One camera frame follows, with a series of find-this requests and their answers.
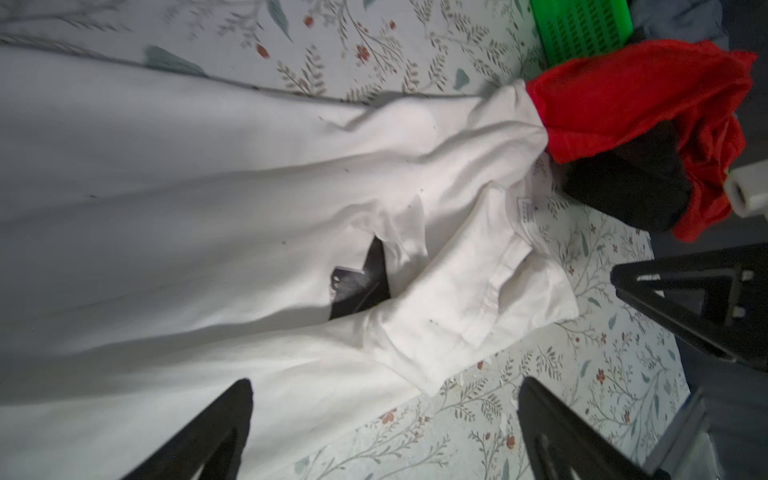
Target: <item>clothing tag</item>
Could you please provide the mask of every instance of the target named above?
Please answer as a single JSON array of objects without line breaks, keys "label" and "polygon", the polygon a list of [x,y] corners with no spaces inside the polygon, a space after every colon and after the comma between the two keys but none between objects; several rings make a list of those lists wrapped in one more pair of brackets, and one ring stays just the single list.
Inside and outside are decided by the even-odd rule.
[{"label": "clothing tag", "polygon": [[536,223],[533,216],[533,201],[527,197],[518,197],[518,218],[520,223]]}]

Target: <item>table surface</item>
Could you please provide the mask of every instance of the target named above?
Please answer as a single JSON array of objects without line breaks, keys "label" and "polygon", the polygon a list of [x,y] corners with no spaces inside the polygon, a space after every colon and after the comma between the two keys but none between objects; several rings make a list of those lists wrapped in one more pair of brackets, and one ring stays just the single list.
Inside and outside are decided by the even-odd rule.
[{"label": "table surface", "polygon": [[[0,43],[378,104],[487,94],[545,67],[528,0],[0,0]],[[563,197],[534,167],[535,218],[578,298],[540,329],[274,478],[531,478],[516,409],[538,377],[642,462],[688,395],[672,335],[624,305],[616,263],[652,257],[647,233]]]}]

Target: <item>black object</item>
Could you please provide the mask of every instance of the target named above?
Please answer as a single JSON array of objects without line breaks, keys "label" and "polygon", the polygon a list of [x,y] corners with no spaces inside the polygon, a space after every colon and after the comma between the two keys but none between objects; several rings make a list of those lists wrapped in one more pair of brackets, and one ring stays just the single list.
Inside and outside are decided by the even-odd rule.
[{"label": "black object", "polygon": [[236,381],[124,480],[234,480],[253,412],[250,381]]},{"label": "black object", "polygon": [[331,276],[330,319],[372,308],[390,298],[384,264],[384,243],[374,237],[362,272],[338,266]]},{"label": "black object", "polygon": [[[518,418],[537,480],[651,480],[596,431],[584,423],[537,379],[525,377],[520,387]],[[653,478],[663,478],[659,471]]]},{"label": "black object", "polygon": [[[617,265],[611,283],[619,299],[692,347],[768,371],[768,243]],[[701,313],[656,290],[703,290]]]},{"label": "black object", "polygon": [[674,227],[688,208],[691,188],[671,121],[571,162],[563,184],[563,191],[583,204],[649,232]]}]

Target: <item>white fabric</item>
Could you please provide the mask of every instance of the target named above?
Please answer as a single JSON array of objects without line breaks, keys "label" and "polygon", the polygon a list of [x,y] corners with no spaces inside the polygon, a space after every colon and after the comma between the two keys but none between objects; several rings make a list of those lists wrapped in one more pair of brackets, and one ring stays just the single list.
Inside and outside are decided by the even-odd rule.
[{"label": "white fabric", "polygon": [[[256,478],[578,314],[518,212],[547,140],[522,82],[374,110],[0,65],[2,478],[120,478],[243,377]],[[327,322],[374,234],[396,298]]]}]

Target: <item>laundry basket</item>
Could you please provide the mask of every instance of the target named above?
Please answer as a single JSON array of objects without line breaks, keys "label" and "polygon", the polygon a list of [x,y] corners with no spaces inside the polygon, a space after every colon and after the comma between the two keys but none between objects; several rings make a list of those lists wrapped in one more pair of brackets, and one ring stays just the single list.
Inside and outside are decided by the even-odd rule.
[{"label": "laundry basket", "polygon": [[627,0],[531,0],[550,67],[618,50],[632,35]]}]

